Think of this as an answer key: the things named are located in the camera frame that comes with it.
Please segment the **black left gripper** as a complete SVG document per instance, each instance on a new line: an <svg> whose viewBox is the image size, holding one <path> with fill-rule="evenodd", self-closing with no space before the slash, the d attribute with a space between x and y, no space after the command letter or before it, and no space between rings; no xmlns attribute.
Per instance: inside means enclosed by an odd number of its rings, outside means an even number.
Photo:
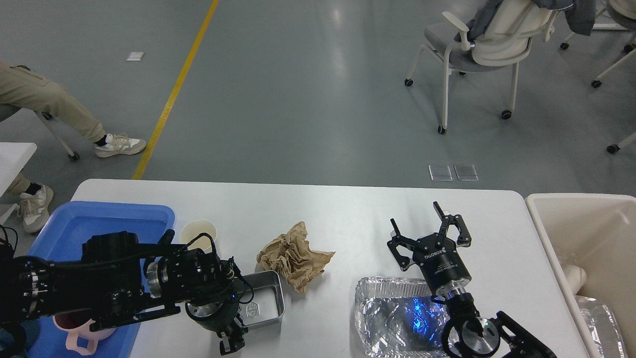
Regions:
<svg viewBox="0 0 636 358"><path fill-rule="evenodd" d="M241 318L239 300L245 288L233 288L228 294L210 303L186 303L189 318L220 338L220 355L225 356L244 348L248 327Z"/></svg>

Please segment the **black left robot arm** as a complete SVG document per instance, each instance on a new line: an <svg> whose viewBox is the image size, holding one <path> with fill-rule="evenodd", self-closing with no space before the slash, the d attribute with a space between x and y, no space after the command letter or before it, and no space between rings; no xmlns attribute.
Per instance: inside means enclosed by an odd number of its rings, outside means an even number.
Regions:
<svg viewBox="0 0 636 358"><path fill-rule="evenodd" d="M54 262L36 256L1 259L1 328L12 338L1 356L26 345L21 322L88 310L93 332L178 314L187 315L220 338L220 354L245 345L248 327L240 315L250 284L233 258L221 259L215 241L200 233L172 243L168 229L157 243L140 243L136 233L96 235L82 245L79 261ZM210 242L209 253L193 248Z"/></svg>

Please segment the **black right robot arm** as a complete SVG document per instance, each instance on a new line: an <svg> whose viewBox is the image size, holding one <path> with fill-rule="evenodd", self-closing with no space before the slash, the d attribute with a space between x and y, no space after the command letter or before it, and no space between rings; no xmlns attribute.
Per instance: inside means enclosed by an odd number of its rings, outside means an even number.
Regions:
<svg viewBox="0 0 636 358"><path fill-rule="evenodd" d="M470 247L472 236L461 215L444 213L438 202L433 207L441 221L438 231L414 240L402 235L392 219L394 231L388 248L401 270L418 267L431 300L445 306L448 319L442 333L443 351L451 358L490 358L506 342L507 358L554 358L552 349L504 311L491 319L480 315L466 290L470 272L457 251Z"/></svg>

